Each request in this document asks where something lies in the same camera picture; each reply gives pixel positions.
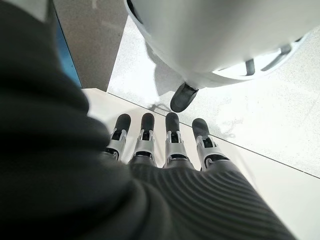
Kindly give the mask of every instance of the black wheel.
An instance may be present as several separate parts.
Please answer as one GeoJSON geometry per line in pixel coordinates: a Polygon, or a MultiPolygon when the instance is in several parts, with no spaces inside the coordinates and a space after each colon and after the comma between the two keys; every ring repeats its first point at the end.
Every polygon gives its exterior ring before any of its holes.
{"type": "Polygon", "coordinates": [[[197,92],[198,89],[194,89],[186,82],[181,84],[171,99],[170,107],[172,111],[181,113],[185,110],[196,97],[197,92]]]}

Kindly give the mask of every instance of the black fingertip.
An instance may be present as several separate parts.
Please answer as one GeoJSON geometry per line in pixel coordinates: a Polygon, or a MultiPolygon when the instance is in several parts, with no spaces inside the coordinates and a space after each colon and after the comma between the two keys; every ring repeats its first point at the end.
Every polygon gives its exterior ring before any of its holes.
{"type": "Polygon", "coordinates": [[[141,129],[145,132],[153,131],[155,127],[155,117],[151,113],[145,113],[141,119],[141,129]]]}
{"type": "Polygon", "coordinates": [[[193,120],[192,130],[195,139],[197,139],[198,136],[208,136],[210,134],[208,125],[202,118],[196,118],[193,120]]]}
{"type": "Polygon", "coordinates": [[[128,114],[124,113],[118,117],[114,128],[117,129],[117,131],[125,130],[128,133],[130,124],[131,124],[131,117],[128,114]]]}
{"type": "Polygon", "coordinates": [[[165,117],[165,129],[166,132],[171,131],[172,133],[176,133],[180,131],[179,128],[179,117],[174,112],[169,112],[165,117]]]}

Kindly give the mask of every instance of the speckled floor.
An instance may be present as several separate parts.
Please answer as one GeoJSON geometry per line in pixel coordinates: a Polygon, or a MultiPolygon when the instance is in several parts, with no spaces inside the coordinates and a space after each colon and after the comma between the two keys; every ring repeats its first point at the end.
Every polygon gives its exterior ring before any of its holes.
{"type": "MultiPolygon", "coordinates": [[[[180,121],[207,121],[211,133],[320,177],[320,28],[261,79],[199,91],[180,121]]],[[[107,92],[166,115],[182,78],[127,19],[107,92]]]]}

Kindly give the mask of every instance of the dark fabric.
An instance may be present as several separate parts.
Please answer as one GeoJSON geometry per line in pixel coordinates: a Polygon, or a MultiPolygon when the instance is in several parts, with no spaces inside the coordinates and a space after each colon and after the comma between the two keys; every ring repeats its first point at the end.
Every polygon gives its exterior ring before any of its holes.
{"type": "Polygon", "coordinates": [[[61,71],[51,21],[0,1],[2,238],[293,238],[239,172],[103,154],[108,131],[61,71]]]}

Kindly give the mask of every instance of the robotic hand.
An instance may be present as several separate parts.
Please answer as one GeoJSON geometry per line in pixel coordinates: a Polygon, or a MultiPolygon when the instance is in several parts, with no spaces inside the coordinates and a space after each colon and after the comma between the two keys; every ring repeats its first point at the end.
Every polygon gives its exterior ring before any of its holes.
{"type": "MultiPolygon", "coordinates": [[[[130,124],[131,118],[128,114],[120,115],[116,121],[110,143],[105,149],[105,153],[111,154],[114,160],[121,161],[130,124]]],[[[151,113],[146,113],[142,116],[141,131],[136,140],[135,149],[129,164],[146,164],[157,167],[154,147],[154,125],[155,118],[151,113]]],[[[182,167],[194,169],[193,164],[187,156],[185,144],[180,132],[179,117],[176,113],[168,113],[165,118],[165,127],[166,159],[163,168],[182,167]]],[[[214,142],[205,120],[201,118],[195,119],[192,123],[192,129],[201,163],[201,171],[210,169],[215,161],[229,161],[214,142]]]]}

